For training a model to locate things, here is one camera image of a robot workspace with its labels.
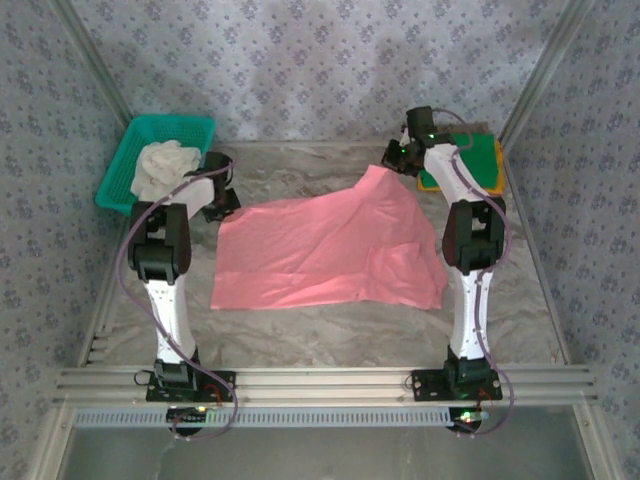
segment wire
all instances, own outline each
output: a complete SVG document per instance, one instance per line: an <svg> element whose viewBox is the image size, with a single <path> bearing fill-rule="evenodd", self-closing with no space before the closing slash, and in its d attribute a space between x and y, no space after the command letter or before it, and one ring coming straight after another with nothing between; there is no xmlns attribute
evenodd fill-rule
<svg viewBox="0 0 640 480"><path fill-rule="evenodd" d="M146 387L147 385L149 385L149 382L147 383L138 382L138 375L140 375L141 373L148 373L149 375L153 375L153 371L142 369L142 370L138 370L136 373L133 374L133 383L135 383L139 387Z"/></svg>
<svg viewBox="0 0 640 480"><path fill-rule="evenodd" d="M404 388L413 390L413 387L407 383L409 380L411 380L411 374L407 375L407 378L404 379Z"/></svg>
<svg viewBox="0 0 640 480"><path fill-rule="evenodd" d="M487 392L485 392L485 390L483 388L479 388L478 389L478 393L483 396L486 397L487 400L489 400L489 416L491 416L491 414L493 413L493 398L491 398L491 395L489 395Z"/></svg>
<svg viewBox="0 0 640 480"><path fill-rule="evenodd" d="M228 187L229 184L231 183L231 180L233 180L233 168L229 170L229 178L227 179L226 182L224 182L224 186Z"/></svg>
<svg viewBox="0 0 640 480"><path fill-rule="evenodd" d="M489 197L486 193L480 192L478 191L478 189L474 188L473 185L471 185L467 181L465 176L460 171L460 167L458 166L458 162L457 162L457 155L461 151L468 150L473 146L473 134L471 133L471 130L469 129L467 122L465 122L460 115L458 115L455 112L452 112L451 110L447 110L446 108L434 108L432 109L432 111L451 115L452 117L457 119L467 129L467 135L469 136L469 145L465 145L464 147L456 147L456 149L451 154L451 160L450 160L451 166L453 167L453 170L455 171L456 175L458 176L460 181L463 183L463 185L471 193L473 193L474 195L477 195L482 200L487 202L487 204L489 204L489 206L491 206L491 208L493 208L496 211L496 213L502 220L502 223L504 224L505 230L506 230L507 238L505 241L505 247L504 247L504 252L502 253L502 256L498 259L496 263L482 270L478 274L478 280L476 281L476 301L474 305L474 322L475 322L476 336L478 338L478 343L480 344L480 348L482 349L482 354L487 359L487 362L489 362L489 365L491 366L491 368L495 370L504 379L505 383L507 384L507 388L509 389L509 406L507 407L506 415L502 418L502 420L497 425L494 425L489 430L485 430L484 432L480 432L480 433L474 433L474 435L487 435L489 433L495 432L496 430L502 428L502 426L504 426L504 424L507 423L507 421L511 417L511 414L513 413L513 404L515 402L516 397L513 391L513 384L511 383L511 380L509 379L508 375L500 367L498 367L497 363L495 362L495 360L489 353L489 350L487 349L486 345L484 344L484 340L482 339L482 329L480 327L480 296L482 293L482 279L487 273L493 272L496 268L498 268L500 265L502 265L506 261L507 257L509 256L509 253L511 252L511 240L513 238L513 231L511 228L511 223L509 222L509 219L507 218L502 208L500 208L498 204L494 202L491 199L491 197Z"/></svg>
<svg viewBox="0 0 640 480"><path fill-rule="evenodd" d="M171 335L169 335L169 333L164 328L162 323L160 323L160 321L155 317L153 312L151 310L149 310L142 302L140 302L137 298L135 298L133 296L133 294L127 289L127 287L124 284L124 274L123 274L123 269L122 269L122 262L124 260L124 257L127 254L127 249L129 247L129 243L131 242L131 239L136 234L138 229L142 226L142 224L146 221L146 219L158 207L160 207L163 203L171 200L174 197L174 195L178 194L179 192L181 192L182 190L187 188L193 182L197 182L198 180L201 180L203 178L209 178L209 177L212 177L212 176L219 175L221 173L227 172L228 170L233 168L234 163L235 162L231 161L229 163L229 165L227 165L224 168L220 168L220 169L214 170L212 172L205 172L205 173L202 173L200 175L193 176L193 177L188 177L188 179L184 183L178 185L168 195L165 195L160 200L157 200L155 203L153 203L149 208L147 208L142 213L142 215L140 215L140 218L138 218L134 222L134 224L131 226L131 228L129 229L129 233L127 233L127 236L125 237L124 241L122 242L122 245L120 246L120 249L118 250L118 255L116 256L116 280L118 282L118 285L122 289L123 293L129 298L129 300L131 300L142 311L146 312L147 315L149 315L149 317L151 318L151 320L153 320L153 323L155 324L156 330L160 333L160 336L162 338L164 338L164 340L167 342L169 347L171 347L171 349L173 349L173 351L176 352L176 354L182 359L182 361L184 361L184 363L189 365L191 368L194 368L195 370L198 370L199 372L203 373L204 375L212 378L219 385L222 385L222 387L225 390L229 391L229 393L231 394L231 398L233 399L233 411L231 413L231 416L229 417L229 420L227 421L227 423L222 428L220 428L219 430L217 430L215 432L212 432L212 433L208 433L208 434L205 434L205 435L193 436L193 437L180 435L178 433L178 431L177 431L177 426L178 426L178 423L181 420L181 418L178 415L173 420L173 423L171 425L171 431L173 432L173 436L174 436L174 438L176 440L184 440L186 442L190 442L190 441L194 441L194 440L213 439L213 438L217 438L220 435L223 435L224 433L228 432L231 429L231 427L232 427L233 423L235 422L236 417L238 415L238 397L236 395L236 392L231 387L231 385L229 385L227 382L225 382L223 378L221 378L219 375L216 375L214 372L212 372L210 370L207 370L202 365L199 365L198 363L196 363L193 360L191 360L187 355L185 355L185 353L182 351L180 346L175 342L175 340L173 338L171 338Z"/></svg>
<svg viewBox="0 0 640 480"><path fill-rule="evenodd" d="M211 389L214 391L214 393L216 394L216 400L218 401L218 406L222 405L222 395L220 395L220 389L218 388L217 385L213 384L213 383L207 383L204 386L205 390Z"/></svg>

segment mounting plate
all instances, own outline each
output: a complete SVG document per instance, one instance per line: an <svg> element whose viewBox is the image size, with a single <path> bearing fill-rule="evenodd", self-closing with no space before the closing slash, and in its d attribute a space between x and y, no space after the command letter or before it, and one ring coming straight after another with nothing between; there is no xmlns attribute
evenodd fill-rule
<svg viewBox="0 0 640 480"><path fill-rule="evenodd" d="M214 371L216 375L221 377L232 388L235 388L236 373L230 370ZM220 400L223 403L233 401L231 393L227 391L219 382L213 380L207 375L201 377L202 387L198 391L187 389L163 389L158 384L155 374L149 378L147 385L147 402L188 402L188 403L211 403L217 402L217 393L220 393Z"/></svg>
<svg viewBox="0 0 640 480"><path fill-rule="evenodd" d="M491 371L491 375L490 381L459 385L452 389L443 369L413 370L411 372L413 399L416 402L502 400L498 374Z"/></svg>

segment marble surface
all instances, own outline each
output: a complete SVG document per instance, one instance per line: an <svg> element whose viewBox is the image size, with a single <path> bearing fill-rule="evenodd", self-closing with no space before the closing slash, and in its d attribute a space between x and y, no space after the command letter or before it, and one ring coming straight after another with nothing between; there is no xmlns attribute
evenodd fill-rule
<svg viewBox="0 0 640 480"><path fill-rule="evenodd" d="M353 186L382 147L243 147L221 149L237 160L233 186L243 205L281 198L313 197ZM441 236L447 218L444 197L416 190L424 212ZM489 298L489 342L498 362L555 363L560 347L520 219L506 195L514 243L508 264L494 276ZM441 310L402 305L348 303L270 311L209 309L218 225L201 215L191 222L193 261L187 302L203 364L261 366L439 366L453 330L453 284ZM127 270L126 284L145 298L142 284ZM146 314L127 298L117 299L104 362L150 364L156 336Z"/></svg>

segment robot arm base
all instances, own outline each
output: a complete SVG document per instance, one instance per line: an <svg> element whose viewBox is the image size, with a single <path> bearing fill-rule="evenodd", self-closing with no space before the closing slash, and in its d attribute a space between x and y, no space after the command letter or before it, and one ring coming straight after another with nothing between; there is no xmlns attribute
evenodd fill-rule
<svg viewBox="0 0 640 480"><path fill-rule="evenodd" d="M197 349L191 360L200 364ZM229 385L235 385L235 372L224 370L214 373ZM233 398L218 382L186 363L166 363L158 359L149 378L146 400L161 403L223 403L232 402Z"/></svg>
<svg viewBox="0 0 640 480"><path fill-rule="evenodd" d="M458 358L447 348L441 369L414 370L411 388L416 402L502 400L500 379L485 358Z"/></svg>

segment patterned wallpaper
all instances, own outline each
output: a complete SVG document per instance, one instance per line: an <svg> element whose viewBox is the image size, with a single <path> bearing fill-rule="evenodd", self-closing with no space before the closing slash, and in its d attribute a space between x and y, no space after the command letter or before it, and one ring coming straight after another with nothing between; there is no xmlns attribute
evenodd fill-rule
<svg viewBox="0 0 640 480"><path fill-rule="evenodd" d="M640 478L640 6L598 0L510 154L574 360Z"/></svg>
<svg viewBox="0 0 640 480"><path fill-rule="evenodd" d="M72 3L134 113L319 140L396 133L424 103L499 130L565 0Z"/></svg>
<svg viewBox="0 0 640 480"><path fill-rule="evenodd" d="M76 361L115 217L93 206L121 136L46 0L0 2L0 479L22 478Z"/></svg>

